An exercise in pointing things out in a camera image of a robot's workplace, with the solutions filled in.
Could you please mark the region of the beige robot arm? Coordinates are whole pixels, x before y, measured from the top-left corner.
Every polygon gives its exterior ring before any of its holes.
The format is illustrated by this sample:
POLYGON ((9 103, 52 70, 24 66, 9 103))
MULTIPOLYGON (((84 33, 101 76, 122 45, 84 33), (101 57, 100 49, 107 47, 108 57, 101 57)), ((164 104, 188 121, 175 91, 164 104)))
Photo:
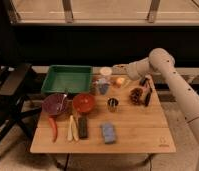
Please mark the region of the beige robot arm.
MULTIPOLYGON (((128 64, 116 64, 115 68, 123 69, 131 80, 159 72, 185 114, 187 124, 199 143, 199 95, 177 72, 174 65, 175 60, 172 55, 163 48, 155 48, 146 58, 128 64)), ((199 171, 199 157, 196 171, 199 171)))

